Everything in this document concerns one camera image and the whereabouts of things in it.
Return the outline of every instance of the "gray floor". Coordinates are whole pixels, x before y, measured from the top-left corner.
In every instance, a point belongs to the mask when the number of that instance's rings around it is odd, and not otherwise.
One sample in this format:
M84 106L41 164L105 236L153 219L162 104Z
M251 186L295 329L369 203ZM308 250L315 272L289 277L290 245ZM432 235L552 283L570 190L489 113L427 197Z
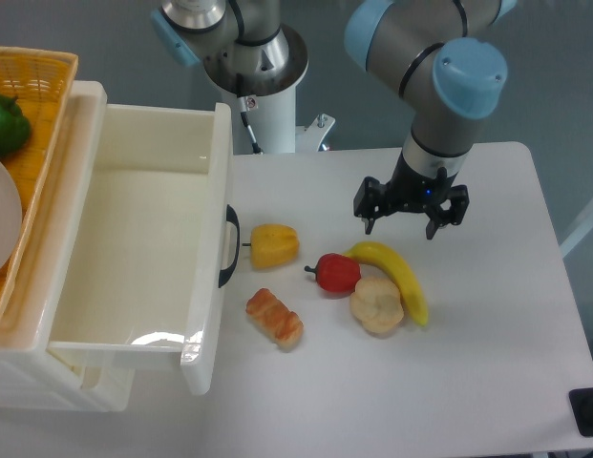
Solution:
M343 48L343 30L359 3L283 2L284 22L304 37L309 51L297 120L309 124L319 112L336 117L333 149L401 146L412 110L361 72ZM77 78L101 82L111 103L212 109L218 95L202 68L180 67L155 37L149 13L158 4L0 1L0 45L77 53ZM515 140L530 148L562 240L593 197L593 0L519 0L479 37L502 51L510 72L481 141ZM593 233L565 264L583 327L593 339Z

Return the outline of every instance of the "blue joint cap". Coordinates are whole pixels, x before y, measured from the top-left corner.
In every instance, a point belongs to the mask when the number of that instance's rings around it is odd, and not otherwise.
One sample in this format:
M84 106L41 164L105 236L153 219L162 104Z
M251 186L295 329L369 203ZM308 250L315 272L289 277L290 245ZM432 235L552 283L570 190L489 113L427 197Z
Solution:
M160 42L175 60L184 67L192 67L201 62L159 10L153 10L150 19Z
M367 0L351 16L345 28L345 50L364 71L372 38L391 0Z
M482 119L493 112L507 77L502 54L474 38L448 42L436 55L432 70L440 99L468 119Z
M512 8L514 8L516 4L517 4L517 0L501 0L501 3L499 5L499 13L498 13L498 17L496 18L496 20L498 20L500 17L502 17L504 14L506 14Z

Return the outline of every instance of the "cable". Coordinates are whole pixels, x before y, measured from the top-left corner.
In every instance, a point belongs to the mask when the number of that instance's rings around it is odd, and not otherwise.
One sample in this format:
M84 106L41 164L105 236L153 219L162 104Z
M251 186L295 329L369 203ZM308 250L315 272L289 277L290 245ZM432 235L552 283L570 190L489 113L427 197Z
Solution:
M260 148L260 145L258 145L258 140L256 140L256 136L254 135L254 131L251 128L251 124L249 124L249 117L247 116L247 97L243 94L243 83L243 75L237 73L236 90L237 98L241 102L241 122L243 123L245 129L247 130L247 134L249 135L249 141L251 142L254 155L261 155L264 153L264 151L262 151L262 148Z

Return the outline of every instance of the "red bell pepper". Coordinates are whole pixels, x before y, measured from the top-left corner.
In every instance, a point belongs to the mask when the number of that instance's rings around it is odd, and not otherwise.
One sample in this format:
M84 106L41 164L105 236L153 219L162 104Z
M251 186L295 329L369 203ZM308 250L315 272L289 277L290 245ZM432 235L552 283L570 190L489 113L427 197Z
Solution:
M330 293L349 293L362 278L360 264L336 253L322 256L314 269L306 266L305 271L315 274L317 284Z

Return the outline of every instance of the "green bell pepper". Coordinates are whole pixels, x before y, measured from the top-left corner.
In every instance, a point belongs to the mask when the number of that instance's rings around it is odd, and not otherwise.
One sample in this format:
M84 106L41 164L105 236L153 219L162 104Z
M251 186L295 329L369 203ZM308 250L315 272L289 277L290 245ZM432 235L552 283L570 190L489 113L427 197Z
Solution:
M19 150L31 136L31 123L16 103L0 94L0 158Z

